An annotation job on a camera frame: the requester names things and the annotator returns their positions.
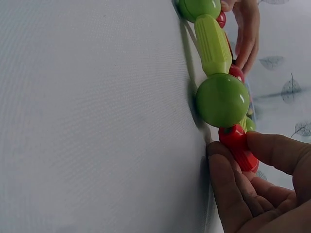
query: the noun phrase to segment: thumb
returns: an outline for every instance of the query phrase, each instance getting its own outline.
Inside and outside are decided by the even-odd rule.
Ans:
[[[235,2],[236,0],[222,0],[221,1],[222,11],[224,12],[232,11]]]

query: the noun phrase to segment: white textured surface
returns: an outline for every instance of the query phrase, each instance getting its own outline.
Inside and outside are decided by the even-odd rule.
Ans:
[[[0,232],[204,227],[169,0],[0,0]]]

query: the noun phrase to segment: finger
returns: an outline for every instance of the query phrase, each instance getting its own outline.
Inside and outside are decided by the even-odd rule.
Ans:
[[[243,28],[242,42],[236,63],[240,69],[244,67],[255,44],[256,35],[254,35],[251,31],[252,30],[249,29],[249,25]]]
[[[242,194],[243,200],[251,211],[252,216],[256,217],[261,215],[264,210],[260,203],[257,201],[257,193],[251,185],[250,181],[241,173],[234,172],[234,174],[237,187]]]
[[[235,54],[238,56],[240,54],[241,44],[243,39],[243,29],[238,29],[238,38],[237,38],[237,44],[235,46]]]
[[[209,156],[209,172],[224,232],[236,232],[252,214],[235,183],[230,162],[219,154]]]
[[[252,65],[255,62],[256,57],[257,57],[258,49],[259,49],[259,36],[256,37],[256,41],[255,41],[254,47],[251,51],[251,54],[249,55],[248,60],[242,69],[244,75],[247,75],[247,73],[252,68]]]
[[[239,232],[241,233],[255,232],[256,230],[261,229],[263,226],[265,226],[269,222],[280,217],[281,214],[282,213],[278,209],[269,210],[263,213],[262,215],[259,215],[253,218],[251,221],[247,222],[246,224],[244,224],[244,226],[240,229]]]
[[[232,11],[235,2],[236,2],[236,0],[223,0],[223,1],[221,1],[222,11],[224,11],[224,12]]]
[[[295,196],[295,192],[274,186],[274,184],[257,177],[253,172],[243,173],[250,181],[258,195],[266,198],[275,208],[281,205],[290,195]]]
[[[241,173],[241,168],[238,165],[237,161],[234,160],[231,152],[227,147],[225,147],[220,142],[212,142],[207,146],[207,155],[214,155],[214,154],[221,154],[230,162],[231,166],[234,170],[237,170],[239,173]]]
[[[311,144],[259,133],[247,133],[246,139],[255,157],[293,175],[298,205],[311,199]]]
[[[259,33],[259,11],[255,9],[241,9],[243,16],[243,39],[240,53],[237,58],[237,66],[241,69],[248,60]]]
[[[266,232],[311,232],[311,200],[287,212],[269,223],[261,225],[258,233]]]
[[[281,135],[248,132],[247,144],[260,161],[292,175],[311,154],[311,145]]]

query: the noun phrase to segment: plastic bead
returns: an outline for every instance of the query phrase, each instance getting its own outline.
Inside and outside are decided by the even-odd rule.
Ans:
[[[256,130],[255,123],[249,117],[246,118],[246,128],[247,128],[247,131],[255,131]]]
[[[244,74],[241,71],[241,69],[232,64],[229,70],[229,74],[233,75],[234,77],[236,77],[238,80],[240,80],[242,83],[245,83],[245,78],[244,78]]]
[[[246,133],[240,125],[218,130],[219,141],[228,147],[242,171],[256,172],[259,161],[247,147]]]
[[[178,8],[182,16],[194,23],[201,15],[216,19],[221,10],[220,0],[179,0]]]
[[[219,16],[217,17],[216,21],[218,22],[219,26],[221,28],[224,28],[225,23],[227,21],[227,18],[225,16],[225,13],[223,11],[220,12]]]
[[[196,107],[209,125],[229,128],[239,123],[249,106],[246,87],[229,74],[214,74],[205,80],[196,93]]]

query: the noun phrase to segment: green bead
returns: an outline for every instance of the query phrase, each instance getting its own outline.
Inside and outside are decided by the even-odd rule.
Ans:
[[[178,8],[182,16],[194,23],[201,15],[211,15],[216,19],[221,10],[220,0],[179,0]]]
[[[214,74],[206,79],[196,93],[196,107],[209,125],[229,128],[245,116],[249,105],[246,87],[230,74]]]
[[[246,128],[247,128],[247,131],[255,131],[256,130],[255,123],[249,117],[246,118]]]

